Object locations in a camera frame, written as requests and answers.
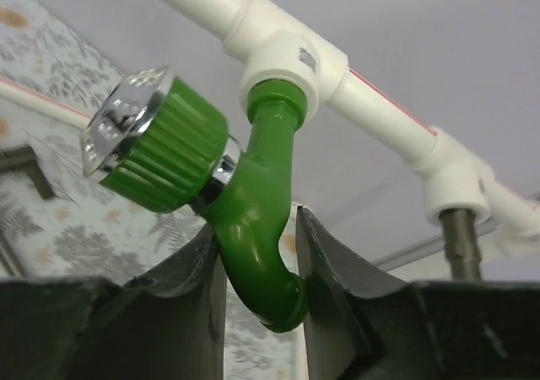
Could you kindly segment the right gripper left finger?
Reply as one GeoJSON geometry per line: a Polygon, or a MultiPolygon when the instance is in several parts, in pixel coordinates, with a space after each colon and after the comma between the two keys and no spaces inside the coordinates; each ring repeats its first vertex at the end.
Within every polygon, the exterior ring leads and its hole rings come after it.
{"type": "Polygon", "coordinates": [[[220,379],[227,279],[213,230],[124,285],[4,280],[4,379],[220,379]]]}

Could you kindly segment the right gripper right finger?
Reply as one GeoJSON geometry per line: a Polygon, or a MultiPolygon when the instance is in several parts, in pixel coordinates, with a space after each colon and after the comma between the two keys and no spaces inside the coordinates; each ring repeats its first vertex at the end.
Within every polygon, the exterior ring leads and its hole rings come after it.
{"type": "Polygon", "coordinates": [[[536,379],[536,283],[400,280],[296,217],[312,379],[536,379]]]}

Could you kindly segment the green plastic faucet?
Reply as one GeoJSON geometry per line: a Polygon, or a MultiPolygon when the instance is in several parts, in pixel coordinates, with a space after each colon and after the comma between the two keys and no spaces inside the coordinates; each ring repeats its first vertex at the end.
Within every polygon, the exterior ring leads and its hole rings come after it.
{"type": "Polygon", "coordinates": [[[247,95],[248,146],[224,114],[167,68],[126,76],[80,139],[84,175],[155,213],[189,207],[212,228],[236,294],[275,333],[307,310],[302,279],[278,250],[291,208],[294,135],[307,99],[268,79],[247,95]]]}

